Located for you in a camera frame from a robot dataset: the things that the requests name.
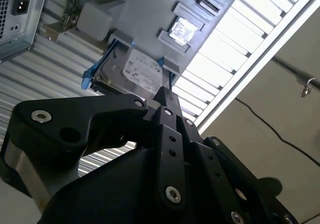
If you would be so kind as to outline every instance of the blue plastic latch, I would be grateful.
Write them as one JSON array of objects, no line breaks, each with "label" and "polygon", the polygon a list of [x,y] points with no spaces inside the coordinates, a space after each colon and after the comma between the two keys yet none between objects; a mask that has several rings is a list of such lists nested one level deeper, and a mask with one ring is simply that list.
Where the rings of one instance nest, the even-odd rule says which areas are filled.
[{"label": "blue plastic latch", "polygon": [[90,67],[88,70],[86,70],[83,73],[82,76],[82,83],[81,88],[83,90],[87,90],[89,88],[90,82],[92,81],[93,76],[96,73],[96,70],[98,69],[98,63],[95,63],[92,67]]},{"label": "blue plastic latch", "polygon": [[165,58],[158,59],[158,64],[160,65],[160,67],[162,67],[164,63],[165,63]]}]

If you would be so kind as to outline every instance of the ventilation grille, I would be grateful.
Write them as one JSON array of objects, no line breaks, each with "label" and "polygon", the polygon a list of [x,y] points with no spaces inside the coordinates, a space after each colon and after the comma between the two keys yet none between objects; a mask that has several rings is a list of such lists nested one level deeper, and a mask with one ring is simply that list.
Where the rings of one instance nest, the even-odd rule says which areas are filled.
[{"label": "ventilation grille", "polygon": [[9,0],[0,0],[0,40],[4,35]]}]

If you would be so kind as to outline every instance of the white wall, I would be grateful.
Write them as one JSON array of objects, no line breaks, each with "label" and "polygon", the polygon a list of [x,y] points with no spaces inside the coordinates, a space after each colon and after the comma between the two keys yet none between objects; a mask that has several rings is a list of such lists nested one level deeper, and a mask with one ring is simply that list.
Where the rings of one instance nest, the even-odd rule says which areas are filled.
[{"label": "white wall", "polygon": [[0,181],[0,223],[36,224],[40,212],[33,200]]},{"label": "white wall", "polygon": [[[277,54],[320,78],[320,11]],[[299,99],[295,78],[270,62],[243,90],[249,104],[278,130],[320,161],[320,93]],[[276,177],[284,190],[278,199],[303,222],[320,213],[320,168],[282,143],[240,103],[231,105],[204,132],[219,137],[258,177]]]}]

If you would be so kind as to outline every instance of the screw hole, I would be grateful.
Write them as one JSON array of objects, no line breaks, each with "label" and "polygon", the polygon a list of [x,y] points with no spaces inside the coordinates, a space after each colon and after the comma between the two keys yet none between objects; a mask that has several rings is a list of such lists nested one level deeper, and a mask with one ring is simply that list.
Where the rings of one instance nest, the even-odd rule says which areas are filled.
[{"label": "screw hole", "polygon": [[221,178],[220,172],[215,172],[215,175],[216,175],[218,178]]},{"label": "screw hole", "polygon": [[169,137],[171,141],[173,141],[174,143],[177,141],[173,136]]},{"label": "screw hole", "polygon": [[144,104],[141,103],[139,100],[135,100],[134,103],[135,103],[137,106],[139,106],[139,107],[143,107],[143,106],[144,106]]},{"label": "screw hole", "polygon": [[81,134],[74,128],[61,128],[60,137],[67,143],[76,143],[81,139]]},{"label": "screw hole", "polygon": [[170,110],[168,110],[168,109],[164,109],[164,112],[167,113],[170,116],[172,115],[172,112]]},{"label": "screw hole", "polygon": [[176,154],[176,152],[175,152],[174,150],[169,150],[169,153],[170,153],[170,155],[173,156],[173,157],[176,157],[176,156],[177,156],[177,154]]},{"label": "screw hole", "polygon": [[46,119],[47,118],[47,115],[44,114],[44,113],[37,113],[36,116],[40,119]]}]

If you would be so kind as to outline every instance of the black cable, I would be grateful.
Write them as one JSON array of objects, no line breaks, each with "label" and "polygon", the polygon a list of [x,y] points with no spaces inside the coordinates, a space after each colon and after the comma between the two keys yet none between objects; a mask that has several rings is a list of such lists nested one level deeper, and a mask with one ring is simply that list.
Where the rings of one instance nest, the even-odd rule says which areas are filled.
[{"label": "black cable", "polygon": [[315,215],[314,217],[312,217],[312,218],[310,218],[310,219],[308,219],[308,220],[304,221],[304,222],[303,222],[303,223],[301,223],[301,224],[306,224],[306,223],[310,222],[311,220],[313,220],[313,219],[315,219],[315,218],[317,218],[317,217],[319,217],[319,216],[320,216],[320,213],[319,213],[319,214],[317,214],[317,215]]},{"label": "black cable", "polygon": [[255,115],[257,118],[260,119],[260,121],[262,121],[264,124],[266,124],[275,134],[276,136],[282,141],[284,142],[285,144],[288,144],[290,147],[296,149],[297,151],[299,151],[300,153],[302,153],[303,155],[305,155],[307,158],[309,158],[311,161],[313,161],[318,167],[320,167],[320,163],[314,159],[313,157],[311,157],[308,153],[306,153],[305,151],[303,151],[302,149],[298,148],[296,145],[286,141],[285,139],[283,139],[280,134],[269,124],[267,123],[262,117],[260,117],[257,113],[255,113],[253,111],[253,109],[247,105],[245,102],[241,101],[240,99],[236,98],[236,101],[238,101],[239,103],[243,104],[245,107],[247,107],[250,112],[252,112],[253,115]]}]

